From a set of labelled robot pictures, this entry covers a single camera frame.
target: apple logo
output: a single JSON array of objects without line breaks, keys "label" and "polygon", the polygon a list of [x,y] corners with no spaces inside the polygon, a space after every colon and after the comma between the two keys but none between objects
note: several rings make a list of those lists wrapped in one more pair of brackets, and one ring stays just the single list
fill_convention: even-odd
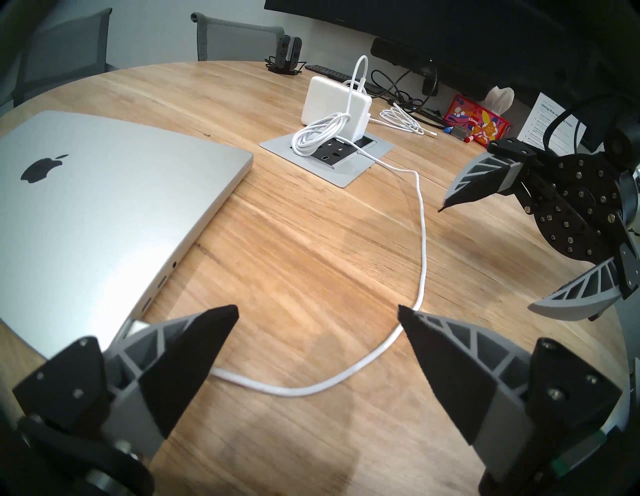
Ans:
[{"label": "apple logo", "polygon": [[27,170],[22,173],[20,179],[23,181],[29,181],[29,183],[38,182],[41,179],[44,179],[49,171],[54,167],[58,167],[62,165],[62,161],[59,159],[63,159],[64,157],[68,157],[69,155],[60,155],[56,157],[56,159],[40,159],[35,161],[33,164],[27,167]]}]

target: floral tissue box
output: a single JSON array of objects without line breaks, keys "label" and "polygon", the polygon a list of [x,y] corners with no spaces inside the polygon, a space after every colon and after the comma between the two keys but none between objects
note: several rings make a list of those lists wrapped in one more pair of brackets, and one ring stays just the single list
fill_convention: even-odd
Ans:
[{"label": "floral tissue box", "polygon": [[511,123],[462,95],[456,95],[444,120],[451,125],[464,126],[474,141],[486,147],[489,141],[499,140]]}]

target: white cable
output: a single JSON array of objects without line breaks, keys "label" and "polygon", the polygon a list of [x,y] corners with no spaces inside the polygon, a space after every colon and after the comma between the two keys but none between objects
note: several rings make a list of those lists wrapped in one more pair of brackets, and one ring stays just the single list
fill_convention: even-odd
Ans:
[{"label": "white cable", "polygon": [[[357,91],[360,93],[364,92],[364,82],[362,80],[354,81],[353,79],[348,79],[343,84],[353,85],[353,83],[358,85]],[[418,136],[424,136],[425,133],[433,137],[438,136],[438,133],[423,128],[416,119],[400,108],[400,106],[395,102],[390,109],[385,109],[380,112],[380,118],[382,120],[370,118],[369,122],[375,122],[376,124],[385,125],[399,131],[412,132]]]},{"label": "white cable", "polygon": [[[358,63],[356,64],[356,70],[354,71],[353,79],[351,82],[351,89],[349,91],[347,109],[349,109],[351,92],[353,91],[353,81],[355,80],[355,77],[356,77],[355,73],[358,70],[358,66],[362,61],[362,58],[365,58],[366,60],[366,56],[363,55],[362,57],[360,57],[360,59],[358,60]],[[336,122],[337,122],[334,119],[337,119],[338,116],[342,116],[342,114],[340,113],[333,114],[332,116],[329,116],[325,119],[322,119],[320,121],[317,121],[308,125],[302,131],[298,131],[296,133],[296,135],[298,135],[298,138],[296,138],[296,135],[294,135],[294,138],[292,139],[292,148],[294,149],[294,151],[297,154],[303,155],[303,156],[308,156],[312,154],[315,151],[315,149],[311,150],[311,152],[308,153],[308,151],[311,149],[310,143],[312,141],[317,141],[317,140],[313,138],[311,134],[320,134],[323,136],[328,136],[329,134],[334,133],[336,128]],[[348,118],[344,119],[344,123],[342,124],[341,127],[339,127],[339,129],[337,129],[337,131],[335,131],[335,134],[333,134],[333,136],[330,136],[329,138],[325,138],[324,140],[327,141],[337,136],[337,134],[342,130],[342,128],[344,127],[344,124],[346,124],[347,121],[348,121]],[[362,148],[360,148],[358,145],[356,145],[352,141],[342,138],[341,136],[337,136],[337,139],[340,141],[343,141],[344,143],[347,143],[348,145],[351,145],[352,147],[355,147],[358,150],[358,153],[382,165],[382,167],[385,167],[394,172],[410,173],[410,174],[413,174],[413,176],[415,177],[415,190],[418,194],[418,202],[420,204],[420,234],[422,236],[422,242],[420,245],[420,254],[421,254],[422,268],[420,270],[420,283],[418,286],[418,296],[412,308],[414,310],[419,310],[420,307],[422,306],[422,300],[424,299],[424,285],[427,278],[427,232],[426,232],[426,226],[424,223],[424,202],[422,201],[422,193],[420,192],[420,175],[415,170],[399,169],[399,168],[390,166],[389,164],[384,163],[382,160],[376,159],[374,156],[364,151]],[[316,148],[318,148],[321,144],[322,144],[321,142],[318,142],[316,145]],[[254,389],[256,391],[272,394],[275,396],[288,396],[288,397],[308,396],[310,394],[315,394],[320,391],[324,391],[326,389],[329,389],[330,387],[335,386],[336,384],[339,384],[340,382],[354,375],[360,369],[364,368],[366,365],[369,365],[376,358],[382,355],[382,353],[384,353],[394,343],[394,341],[398,338],[398,336],[400,336],[400,333],[402,331],[403,331],[402,326],[398,325],[394,329],[394,331],[375,350],[373,350],[367,356],[357,361],[355,364],[353,364],[351,367],[346,369],[344,372],[341,372],[340,374],[330,379],[322,381],[318,384],[314,384],[312,386],[298,387],[298,388],[272,386],[270,384],[265,384],[259,381],[255,381],[253,379],[249,379],[247,377],[241,376],[240,374],[236,374],[234,372],[220,369],[218,367],[212,367],[210,374],[220,379],[224,379],[226,381],[238,384],[240,386],[244,386],[246,388]]]}]

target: paper sign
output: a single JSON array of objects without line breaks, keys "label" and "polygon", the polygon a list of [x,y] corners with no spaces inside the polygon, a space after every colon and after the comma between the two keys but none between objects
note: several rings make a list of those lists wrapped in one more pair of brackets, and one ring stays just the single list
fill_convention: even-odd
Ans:
[{"label": "paper sign", "polygon": [[[544,150],[545,147],[542,144],[542,136],[545,130],[551,124],[558,115],[564,112],[564,108],[554,102],[551,98],[547,97],[544,93],[538,95],[536,104],[531,109],[527,121],[524,123],[520,134],[518,134],[518,140],[532,145],[536,148]],[[563,155],[572,155],[573,150],[573,135],[575,134],[575,126],[578,124],[577,118],[573,115],[567,117],[560,123],[549,140],[549,148],[551,148],[559,157]],[[582,135],[587,127],[580,123],[578,128],[577,143],[580,143]]]}]

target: charging cable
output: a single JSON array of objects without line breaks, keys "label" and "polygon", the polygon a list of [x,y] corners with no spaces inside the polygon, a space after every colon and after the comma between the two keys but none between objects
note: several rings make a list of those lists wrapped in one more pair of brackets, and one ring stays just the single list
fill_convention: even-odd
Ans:
[{"label": "charging cable", "polygon": [[[422,300],[424,299],[424,285],[427,278],[427,232],[426,232],[426,226],[424,222],[424,202],[422,201],[422,193],[420,192],[420,175],[415,170],[400,169],[397,167],[390,166],[389,164],[384,163],[382,160],[376,159],[373,155],[370,155],[369,153],[367,153],[365,150],[360,148],[358,145],[356,145],[352,141],[349,141],[338,135],[342,130],[342,128],[345,126],[345,124],[349,122],[349,119],[351,118],[351,116],[349,115],[349,105],[351,104],[351,95],[353,93],[353,85],[356,79],[356,73],[358,72],[358,68],[363,60],[365,61],[365,72],[359,82],[357,91],[364,90],[364,79],[367,75],[367,66],[368,66],[368,60],[366,55],[363,55],[362,57],[360,57],[353,71],[353,78],[351,79],[351,82],[350,82],[351,86],[349,88],[349,97],[347,99],[346,111],[343,113],[341,112],[333,113],[327,116],[326,118],[319,119],[315,122],[312,122],[311,124],[306,126],[304,129],[298,131],[296,134],[294,134],[291,140],[291,147],[293,148],[294,152],[297,153],[298,155],[309,156],[313,154],[317,150],[317,148],[320,145],[322,145],[324,142],[332,138],[336,138],[337,140],[347,143],[348,145],[351,145],[352,147],[356,148],[359,154],[364,155],[366,158],[373,160],[374,162],[382,165],[382,167],[385,167],[386,169],[389,169],[393,172],[409,173],[415,177],[415,190],[418,195],[418,203],[420,205],[420,234],[422,236],[422,242],[420,244],[420,256],[421,256],[422,268],[420,269],[420,283],[418,286],[418,296],[412,308],[414,310],[420,310],[420,307],[422,306]],[[226,381],[238,384],[240,386],[244,386],[249,389],[254,389],[256,391],[260,391],[263,393],[272,394],[274,396],[287,396],[287,397],[308,396],[310,394],[315,394],[320,391],[324,391],[326,389],[329,389],[330,387],[335,386],[336,384],[339,384],[340,382],[354,375],[360,369],[363,369],[364,367],[369,365],[376,358],[382,355],[382,353],[384,353],[386,350],[389,349],[389,347],[394,343],[394,341],[398,338],[398,336],[400,336],[402,331],[403,331],[403,328],[401,325],[396,326],[393,332],[376,349],[374,349],[367,356],[357,361],[355,364],[353,364],[351,367],[346,369],[344,372],[341,372],[340,374],[330,379],[322,381],[318,384],[314,384],[312,386],[297,387],[297,388],[273,386],[270,384],[265,384],[265,383],[241,376],[240,374],[236,374],[234,372],[220,369],[218,367],[213,367],[210,371],[210,374],[220,379],[224,379]]]},{"label": "charging cable", "polygon": [[[365,76],[367,75],[367,66],[365,66]],[[399,79],[402,79],[408,72],[405,72]],[[364,93],[365,92],[365,88],[364,88],[364,81],[365,79],[362,78],[359,81],[355,81],[355,72],[353,74],[353,77],[351,79],[348,79],[347,81],[344,81],[343,84],[344,85],[351,85],[351,87],[353,87],[354,84],[358,85],[358,89],[357,91],[360,93]],[[423,128],[420,123],[418,121],[416,121],[416,119],[414,119],[411,115],[409,115],[407,112],[405,112],[397,103],[393,103],[393,105],[391,106],[390,109],[386,109],[383,110],[382,112],[380,112],[380,118],[382,120],[378,120],[378,119],[369,119],[369,122],[375,122],[376,124],[381,124],[381,125],[385,125],[387,127],[390,127],[392,129],[398,129],[399,131],[406,131],[406,132],[412,132],[414,134],[417,134],[419,136],[424,136],[425,134],[428,134],[430,136],[436,137],[438,136],[437,133],[433,132],[433,131],[429,131],[428,129]]]}]

